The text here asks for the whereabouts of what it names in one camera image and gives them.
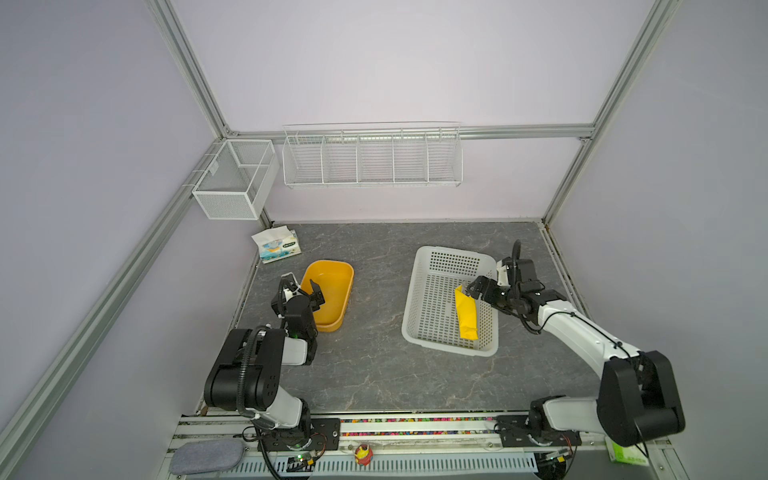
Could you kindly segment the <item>white perforated plastic basket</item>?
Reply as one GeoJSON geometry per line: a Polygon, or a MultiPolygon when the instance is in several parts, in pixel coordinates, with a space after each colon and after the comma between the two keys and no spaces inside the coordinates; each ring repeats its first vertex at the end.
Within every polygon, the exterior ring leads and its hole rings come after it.
{"type": "Polygon", "coordinates": [[[465,356],[491,357],[499,343],[498,312],[476,304],[478,338],[460,337],[455,290],[479,276],[496,278],[489,255],[438,246],[422,246],[415,255],[401,333],[410,343],[465,356]]]}

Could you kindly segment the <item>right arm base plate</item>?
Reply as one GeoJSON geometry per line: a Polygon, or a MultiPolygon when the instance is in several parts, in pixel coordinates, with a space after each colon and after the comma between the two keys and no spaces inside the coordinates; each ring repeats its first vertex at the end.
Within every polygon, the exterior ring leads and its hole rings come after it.
{"type": "Polygon", "coordinates": [[[579,433],[553,429],[546,420],[530,414],[507,414],[495,418],[494,432],[503,447],[577,447],[582,445],[579,433]]]}

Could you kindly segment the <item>yellow paper napkin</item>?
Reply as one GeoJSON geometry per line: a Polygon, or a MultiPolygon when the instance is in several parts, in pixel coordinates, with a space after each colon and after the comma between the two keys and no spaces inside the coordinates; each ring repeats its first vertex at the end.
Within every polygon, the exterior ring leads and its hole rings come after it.
{"type": "Polygon", "coordinates": [[[479,339],[476,300],[465,293],[462,286],[454,290],[459,336],[463,340],[479,339]]]}

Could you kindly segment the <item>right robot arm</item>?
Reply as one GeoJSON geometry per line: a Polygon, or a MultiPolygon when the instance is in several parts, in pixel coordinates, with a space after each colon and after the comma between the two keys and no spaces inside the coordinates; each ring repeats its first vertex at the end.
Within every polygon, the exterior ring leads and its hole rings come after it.
{"type": "Polygon", "coordinates": [[[460,293],[517,318],[533,335],[548,333],[598,376],[594,397],[549,396],[530,404],[523,430],[545,443],[561,432],[603,434],[622,446],[686,428],[675,374],[667,356],[620,340],[546,287],[528,259],[502,260],[493,278],[479,276],[460,293]]]}

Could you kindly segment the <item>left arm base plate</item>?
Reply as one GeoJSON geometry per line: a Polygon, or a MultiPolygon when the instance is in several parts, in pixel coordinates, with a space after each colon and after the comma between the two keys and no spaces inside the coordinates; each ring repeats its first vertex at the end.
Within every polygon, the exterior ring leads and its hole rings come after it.
{"type": "Polygon", "coordinates": [[[312,417],[293,429],[263,431],[260,439],[267,451],[335,451],[341,440],[338,417],[312,417]]]}

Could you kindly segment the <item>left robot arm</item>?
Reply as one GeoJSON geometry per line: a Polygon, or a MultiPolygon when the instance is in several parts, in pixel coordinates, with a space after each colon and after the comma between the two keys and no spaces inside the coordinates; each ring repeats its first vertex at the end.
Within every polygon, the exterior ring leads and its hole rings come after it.
{"type": "Polygon", "coordinates": [[[321,287],[303,290],[292,277],[280,280],[272,307],[280,325],[231,330],[203,391],[209,407],[235,411],[260,430],[310,436],[305,400],[280,385],[284,366],[310,365],[317,351],[314,313],[325,303],[321,287]]]}

